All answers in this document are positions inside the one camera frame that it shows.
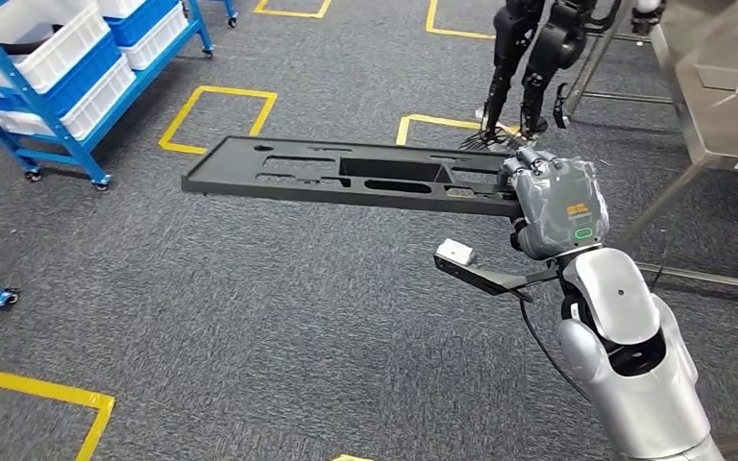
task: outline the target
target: white plastic bin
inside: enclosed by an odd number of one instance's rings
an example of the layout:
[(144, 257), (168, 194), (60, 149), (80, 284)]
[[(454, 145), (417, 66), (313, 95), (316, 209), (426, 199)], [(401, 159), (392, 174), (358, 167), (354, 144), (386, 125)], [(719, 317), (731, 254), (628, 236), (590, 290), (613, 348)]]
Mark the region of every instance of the white plastic bin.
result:
[[(52, 26), (62, 25), (53, 34)], [(15, 67), (40, 94), (47, 92), (109, 32), (93, 0), (10, 0), (0, 7), (0, 43), (48, 38)], [(11, 86), (0, 71), (0, 86)]]
[(129, 59), (132, 69), (145, 70), (186, 27), (188, 21), (183, 14), (183, 6), (177, 4), (137, 45), (121, 46), (120, 51)]
[[(135, 73), (129, 68), (128, 60), (121, 56), (86, 96), (61, 118), (61, 122), (75, 139), (85, 139), (134, 80)], [(11, 133), (53, 135), (52, 130), (34, 113), (0, 110), (0, 125)]]
[(145, 0), (97, 0), (100, 14), (106, 17), (129, 17)]

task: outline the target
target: green indicator light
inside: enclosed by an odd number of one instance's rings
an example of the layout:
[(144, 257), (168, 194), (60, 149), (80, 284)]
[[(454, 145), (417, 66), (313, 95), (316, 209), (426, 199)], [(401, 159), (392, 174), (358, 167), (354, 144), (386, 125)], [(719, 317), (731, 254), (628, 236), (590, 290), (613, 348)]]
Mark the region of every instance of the green indicator light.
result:
[(578, 240), (584, 240), (585, 238), (590, 238), (592, 236), (593, 236), (592, 228), (581, 228), (579, 230), (576, 230), (576, 239)]

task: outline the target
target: humanoid robot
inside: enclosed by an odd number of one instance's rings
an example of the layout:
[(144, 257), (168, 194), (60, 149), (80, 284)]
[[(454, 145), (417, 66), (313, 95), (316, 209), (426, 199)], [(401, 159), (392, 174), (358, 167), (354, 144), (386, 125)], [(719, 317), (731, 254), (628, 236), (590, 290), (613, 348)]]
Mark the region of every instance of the humanoid robot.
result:
[[(480, 132), (469, 137), (463, 149), (482, 150), (494, 144), (505, 144), (515, 150), (531, 143), (548, 129), (541, 116), (545, 91), (558, 69), (570, 68), (584, 51), (587, 34), (601, 34), (612, 27), (621, 3), (613, 0), (605, 17), (593, 17), (598, 0), (552, 0), (548, 22), (539, 28), (546, 0), (507, 0), (494, 16), (496, 45), (494, 76), (488, 91)], [(632, 30), (648, 34), (665, 8), (665, 0), (634, 0)], [(533, 43), (525, 75), (524, 96), (520, 109), (519, 132), (514, 136), (498, 128), (498, 122), (511, 80), (522, 56)], [(558, 88), (553, 118), (559, 128), (566, 128), (562, 113), (564, 85)]]
[(698, 373), (672, 310), (650, 291), (625, 253), (606, 248), (609, 219), (593, 165), (524, 146), (507, 158), (501, 185), (516, 191), (523, 216), (511, 245), (548, 269), (528, 276), (485, 271), (473, 250), (446, 240), (437, 267), (492, 295), (519, 299), (522, 288), (558, 279), (565, 295), (558, 329), (561, 350), (624, 460), (722, 461), (695, 391)]

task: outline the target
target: gray carpet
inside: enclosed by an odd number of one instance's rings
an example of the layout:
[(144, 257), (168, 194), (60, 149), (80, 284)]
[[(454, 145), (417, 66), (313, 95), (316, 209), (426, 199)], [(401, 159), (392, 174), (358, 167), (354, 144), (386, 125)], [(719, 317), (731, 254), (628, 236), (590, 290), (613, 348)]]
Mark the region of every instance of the gray carpet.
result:
[[(318, 21), (237, 3), (235, 31), (221, 5), (204, 5), (216, 58), (187, 46), (99, 146), (108, 193), (70, 176), (28, 184), (0, 149), (0, 282), (24, 291), (0, 311), (0, 371), (114, 396), (98, 460), (606, 459), (590, 408), (516, 303), (433, 268), (448, 236), (486, 267), (535, 268), (508, 248), (506, 220), (189, 195), (179, 176), (196, 157), (157, 145), (197, 85), (279, 93), (266, 136), (391, 143), (403, 115), (470, 119), (492, 43), (426, 34), (425, 0), (335, 0)], [(441, 0), (437, 24), (484, 32), (500, 3)], [(627, 43), (593, 88), (665, 94), (652, 50)], [(258, 102), (206, 96), (175, 142), (249, 131)], [(670, 108), (585, 100), (578, 123), (542, 145), (596, 161), (614, 238), (686, 165), (675, 126)], [(414, 123), (409, 139), (452, 148), (468, 134)], [(672, 264), (738, 275), (738, 176), (700, 178), (633, 254), (659, 260), (661, 229)], [(657, 292), (715, 432), (738, 431), (738, 291), (664, 278)], [(558, 354), (560, 295), (534, 295)], [(72, 459), (89, 415), (0, 391), (0, 460)]]

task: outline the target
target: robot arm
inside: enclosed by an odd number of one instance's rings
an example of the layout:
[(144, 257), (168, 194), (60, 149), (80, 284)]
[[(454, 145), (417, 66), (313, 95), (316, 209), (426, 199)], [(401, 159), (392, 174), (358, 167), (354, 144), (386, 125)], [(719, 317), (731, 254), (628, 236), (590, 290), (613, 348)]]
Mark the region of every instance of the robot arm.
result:
[(523, 147), (504, 161), (500, 181), (523, 211), (511, 244), (549, 269), (526, 277), (483, 271), (453, 241), (438, 250), (437, 267), (523, 301), (521, 288), (559, 279), (561, 349), (613, 447), (627, 460), (723, 461), (675, 315), (628, 255), (603, 246), (609, 222), (592, 164)]

